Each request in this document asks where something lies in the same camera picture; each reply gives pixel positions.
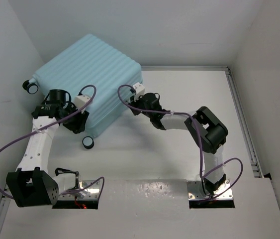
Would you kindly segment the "light blue suitcase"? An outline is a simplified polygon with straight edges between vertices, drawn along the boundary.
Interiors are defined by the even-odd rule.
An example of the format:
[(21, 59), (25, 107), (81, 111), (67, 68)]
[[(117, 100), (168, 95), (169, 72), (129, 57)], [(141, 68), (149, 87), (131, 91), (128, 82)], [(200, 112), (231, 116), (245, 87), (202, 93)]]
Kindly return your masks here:
[(94, 95), (87, 106), (90, 113), (85, 126), (87, 135), (100, 136), (127, 109), (122, 100), (132, 93), (127, 84), (142, 83), (139, 63), (110, 46), (98, 37), (88, 34), (35, 71), (30, 83), (38, 86), (43, 95), (51, 89), (61, 89), (75, 97), (84, 86), (83, 94)]

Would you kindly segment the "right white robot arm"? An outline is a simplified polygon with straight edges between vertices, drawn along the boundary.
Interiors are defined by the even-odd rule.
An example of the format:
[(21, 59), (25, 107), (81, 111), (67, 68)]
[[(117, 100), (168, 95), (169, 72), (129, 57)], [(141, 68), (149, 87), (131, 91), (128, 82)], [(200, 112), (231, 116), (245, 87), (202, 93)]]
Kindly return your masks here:
[(204, 188), (211, 195), (226, 180), (226, 174), (218, 165), (222, 163), (223, 145), (228, 135), (227, 127), (206, 106), (189, 114), (171, 113), (160, 105), (160, 96), (146, 93), (142, 96), (132, 96), (130, 103), (132, 113), (137, 116), (143, 114), (150, 119), (151, 124), (160, 130), (181, 129), (188, 130), (198, 147), (202, 149), (206, 176), (202, 177)]

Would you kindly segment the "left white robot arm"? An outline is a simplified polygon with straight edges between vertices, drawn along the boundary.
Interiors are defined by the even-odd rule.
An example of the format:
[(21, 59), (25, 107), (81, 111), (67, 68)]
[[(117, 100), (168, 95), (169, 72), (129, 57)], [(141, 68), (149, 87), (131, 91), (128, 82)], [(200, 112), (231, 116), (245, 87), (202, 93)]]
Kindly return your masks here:
[(65, 90), (50, 90), (32, 112), (32, 132), (25, 154), (15, 172), (8, 173), (7, 186), (18, 207), (55, 205), (59, 196), (78, 188), (78, 171), (48, 173), (48, 159), (55, 133), (62, 124), (75, 134), (83, 132), (93, 97), (81, 92), (72, 99)]

